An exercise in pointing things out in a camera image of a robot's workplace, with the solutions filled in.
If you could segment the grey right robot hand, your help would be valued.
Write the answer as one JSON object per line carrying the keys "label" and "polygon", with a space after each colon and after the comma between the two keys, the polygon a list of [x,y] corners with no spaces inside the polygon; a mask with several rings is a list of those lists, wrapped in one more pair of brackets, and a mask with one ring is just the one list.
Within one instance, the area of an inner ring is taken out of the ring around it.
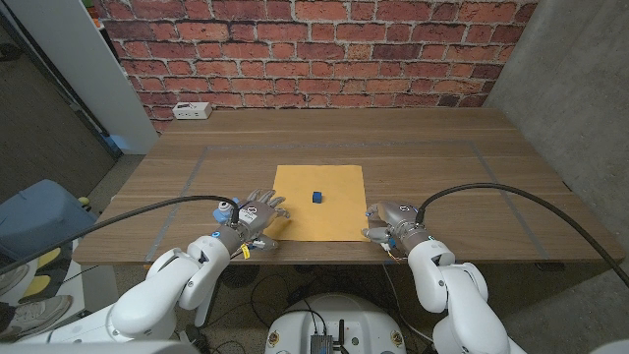
{"label": "grey right robot hand", "polygon": [[393,201],[378,202],[371,205],[366,216],[377,227],[364,228],[362,234],[370,241],[382,244],[391,239],[405,254],[429,239],[428,231],[416,221],[418,212],[409,204]]}

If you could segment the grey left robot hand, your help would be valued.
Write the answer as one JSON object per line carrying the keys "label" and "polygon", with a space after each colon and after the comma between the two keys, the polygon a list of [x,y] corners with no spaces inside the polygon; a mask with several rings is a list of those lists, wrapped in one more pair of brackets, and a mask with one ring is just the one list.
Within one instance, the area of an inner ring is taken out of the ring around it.
{"label": "grey left robot hand", "polygon": [[232,203],[220,202],[213,216],[219,227],[210,234],[223,243],[231,253],[242,244],[260,250],[273,250],[278,243],[264,234],[277,218],[288,219],[288,210],[279,207],[284,197],[274,198],[275,191],[256,189],[240,201],[232,199]]}

